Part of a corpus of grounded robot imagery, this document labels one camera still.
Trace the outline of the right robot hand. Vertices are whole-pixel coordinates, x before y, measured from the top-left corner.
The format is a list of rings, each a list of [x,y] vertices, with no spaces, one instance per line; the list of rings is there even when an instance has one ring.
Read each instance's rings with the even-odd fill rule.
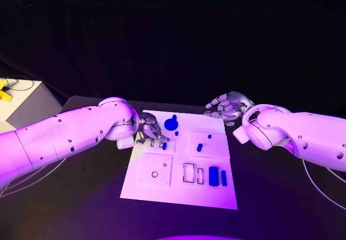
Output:
[[[255,106],[251,99],[238,91],[230,91],[217,96],[204,106],[206,109],[216,107],[216,111],[206,111],[206,117],[220,119],[226,126],[235,125],[235,120],[242,118],[246,111]]]

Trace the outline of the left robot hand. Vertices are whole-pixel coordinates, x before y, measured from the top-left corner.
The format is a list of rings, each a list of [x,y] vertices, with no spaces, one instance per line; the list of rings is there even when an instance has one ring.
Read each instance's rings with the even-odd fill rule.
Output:
[[[170,141],[170,138],[161,133],[155,116],[148,112],[142,112],[138,116],[137,133],[138,139],[135,140],[135,144],[138,145],[142,145],[145,142],[148,142],[150,146],[153,147],[157,142],[158,146],[161,147],[163,144]]]

